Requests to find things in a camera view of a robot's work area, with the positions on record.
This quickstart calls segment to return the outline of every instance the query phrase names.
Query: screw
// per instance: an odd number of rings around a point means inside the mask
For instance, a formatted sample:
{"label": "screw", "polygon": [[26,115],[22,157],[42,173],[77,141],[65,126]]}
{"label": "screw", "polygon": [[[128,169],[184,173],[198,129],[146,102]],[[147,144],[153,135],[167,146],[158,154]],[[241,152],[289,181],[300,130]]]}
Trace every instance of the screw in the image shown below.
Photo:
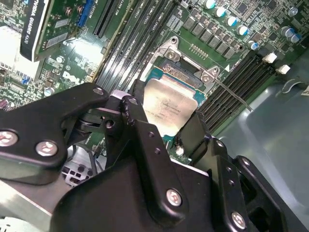
{"label": "screw", "polygon": [[58,147],[53,142],[43,141],[37,144],[35,150],[41,156],[53,156],[57,153]]}
{"label": "screw", "polygon": [[232,219],[233,219],[233,222],[235,223],[235,225],[244,230],[246,228],[246,223],[245,223],[245,220],[243,219],[243,217],[237,213],[237,212],[233,212],[232,213]]}
{"label": "screw", "polygon": [[183,150],[182,146],[180,146],[180,145],[176,146],[176,154],[177,154],[177,156],[183,156],[184,150]]}
{"label": "screw", "polygon": [[0,146],[12,146],[18,141],[18,137],[11,131],[0,131]]}
{"label": "screw", "polygon": [[178,192],[176,192],[172,189],[169,189],[166,192],[166,197],[167,197],[169,203],[173,206],[180,206],[182,204],[181,196],[179,195]]}
{"label": "screw", "polygon": [[248,161],[247,159],[242,158],[242,161],[243,161],[247,166],[250,166],[250,163],[249,163],[249,161]]}
{"label": "screw", "polygon": [[207,76],[207,75],[202,76],[201,79],[202,79],[202,82],[209,82],[209,80],[210,80],[209,76]]}
{"label": "screw", "polygon": [[169,59],[173,59],[175,57],[175,54],[173,52],[168,53]]}
{"label": "screw", "polygon": [[101,88],[99,88],[99,87],[98,88],[94,88],[93,91],[96,94],[99,94],[99,95],[103,95],[104,94],[103,90]]}
{"label": "screw", "polygon": [[223,144],[221,141],[219,141],[219,140],[217,140],[217,144],[218,144],[219,146],[221,146],[221,147],[224,147],[224,144]]}
{"label": "screw", "polygon": [[296,7],[292,7],[290,10],[289,10],[289,16],[290,17],[293,17],[295,15],[297,15],[298,13],[298,9]]}
{"label": "screw", "polygon": [[129,102],[131,102],[132,104],[138,105],[137,101],[134,98],[130,98]]}

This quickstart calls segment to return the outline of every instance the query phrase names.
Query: dimm slot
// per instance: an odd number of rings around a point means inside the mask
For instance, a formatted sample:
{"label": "dimm slot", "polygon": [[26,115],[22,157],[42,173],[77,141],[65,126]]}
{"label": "dimm slot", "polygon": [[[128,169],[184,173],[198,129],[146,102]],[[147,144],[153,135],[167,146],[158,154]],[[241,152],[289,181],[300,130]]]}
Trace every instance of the dimm slot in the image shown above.
{"label": "dimm slot", "polygon": [[115,53],[117,53],[117,51],[122,50],[123,44],[126,44],[127,40],[130,39],[130,36],[132,35],[132,27],[130,25],[134,25],[134,27],[136,27],[137,25],[139,25],[140,21],[141,21],[141,16],[142,14],[147,10],[147,6],[149,5],[150,0],[147,1],[143,1],[140,3],[140,5],[138,7],[135,7],[128,22],[127,22],[127,26],[125,27],[124,31],[122,32],[121,37],[119,37],[118,42],[116,43],[114,49],[112,50],[111,54],[110,54],[110,58],[107,60],[107,62],[105,63],[103,70],[100,73],[99,79],[97,80],[97,84],[101,87],[103,87],[104,89],[107,89],[107,84],[109,83],[109,81],[111,80],[111,77],[109,76],[109,72],[110,70],[114,70],[114,68],[117,66],[117,64],[119,63],[120,59],[119,55],[113,58],[113,56],[115,55]]}
{"label": "dimm slot", "polygon": [[154,47],[154,41],[155,38],[158,36],[158,34],[161,32],[161,28],[166,23],[167,19],[172,15],[172,12],[174,11],[174,8],[179,4],[179,1],[171,1],[168,7],[165,9],[166,14],[164,14],[164,18],[160,21],[157,29],[155,31],[151,31],[150,35],[150,41],[145,41],[144,44],[146,45],[145,49],[143,50],[143,53],[140,55],[139,60],[135,63],[135,67],[132,68],[130,71],[130,76],[125,80],[123,85],[120,87],[121,90],[125,90],[128,87],[128,84],[132,81],[132,78],[134,77],[137,70],[141,68],[142,62],[146,59],[149,53],[149,49],[151,47]]}

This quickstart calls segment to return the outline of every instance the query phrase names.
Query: pcie slot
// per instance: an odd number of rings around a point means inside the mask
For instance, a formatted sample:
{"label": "pcie slot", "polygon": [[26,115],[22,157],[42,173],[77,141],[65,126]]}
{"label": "pcie slot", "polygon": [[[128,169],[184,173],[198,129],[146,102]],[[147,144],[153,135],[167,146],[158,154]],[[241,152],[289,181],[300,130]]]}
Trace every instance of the pcie slot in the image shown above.
{"label": "pcie slot", "polygon": [[118,39],[118,42],[116,43],[114,49],[112,50],[110,54],[110,58],[105,63],[105,66],[100,74],[100,77],[97,81],[97,84],[102,86],[107,90],[108,86],[107,84],[111,80],[111,73],[117,68],[118,63],[122,59],[122,50],[123,46],[126,45],[127,41],[132,37],[132,31],[134,28],[136,28],[140,22],[141,22],[141,16],[145,14],[147,10],[147,6],[151,5],[150,2],[155,2],[154,0],[145,0],[140,2],[138,6],[136,6],[127,22],[127,26],[125,27],[124,31],[122,32],[121,37]]}
{"label": "pcie slot", "polygon": [[94,35],[101,37],[104,34],[116,12],[119,1],[120,0],[107,0],[104,10],[93,32]]}
{"label": "pcie slot", "polygon": [[142,47],[144,47],[144,50],[142,52],[142,54],[139,54],[139,58],[137,59],[137,61],[135,62],[135,65],[133,66],[133,68],[130,71],[130,75],[128,76],[128,78],[124,81],[124,83],[122,84],[122,86],[120,87],[121,90],[125,90],[128,87],[128,84],[131,82],[132,78],[134,77],[134,75],[136,74],[136,72],[140,69],[142,62],[144,60],[146,60],[149,50],[150,48],[154,48],[154,42],[155,42],[155,38],[159,35],[159,33],[161,32],[162,27],[164,26],[164,24],[166,23],[166,21],[169,19],[169,17],[171,16],[172,12],[174,11],[175,6],[178,5],[178,1],[170,1],[170,4],[165,8],[164,12],[164,17],[162,20],[160,20],[158,22],[158,26],[155,30],[151,30],[149,35],[150,37],[147,38],[146,40],[144,40]]}

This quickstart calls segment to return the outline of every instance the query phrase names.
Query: ram slot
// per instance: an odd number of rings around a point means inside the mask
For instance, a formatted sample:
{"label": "ram slot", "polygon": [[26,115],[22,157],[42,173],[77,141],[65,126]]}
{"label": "ram slot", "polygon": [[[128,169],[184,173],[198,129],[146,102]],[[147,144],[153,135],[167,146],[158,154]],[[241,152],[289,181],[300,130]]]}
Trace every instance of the ram slot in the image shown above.
{"label": "ram slot", "polygon": [[128,85],[131,83],[133,77],[135,76],[136,72],[141,68],[143,65],[143,61],[146,60],[149,52],[151,49],[154,49],[154,42],[155,39],[158,37],[159,33],[161,32],[162,27],[165,25],[167,20],[172,15],[172,12],[174,11],[175,7],[179,4],[178,1],[171,0],[169,4],[164,9],[164,14],[158,16],[158,21],[154,24],[157,25],[156,28],[150,28],[150,32],[147,36],[147,39],[143,40],[143,43],[140,47],[143,48],[142,51],[138,50],[136,54],[135,59],[136,62],[132,69],[130,70],[128,74],[128,78],[125,79],[124,83],[120,86],[120,90],[126,90],[128,88]]}
{"label": "ram slot", "polygon": [[106,61],[103,70],[101,71],[99,78],[97,80],[97,84],[104,89],[108,89],[109,82],[112,79],[112,73],[116,68],[118,68],[119,62],[123,57],[123,47],[127,45],[127,41],[133,36],[134,29],[140,24],[142,21],[141,16],[145,15],[148,6],[151,2],[155,3],[155,0],[144,0],[141,1],[140,4],[134,8],[128,22],[126,23],[126,27],[122,32],[122,35],[119,37],[118,42],[113,48],[109,59]]}

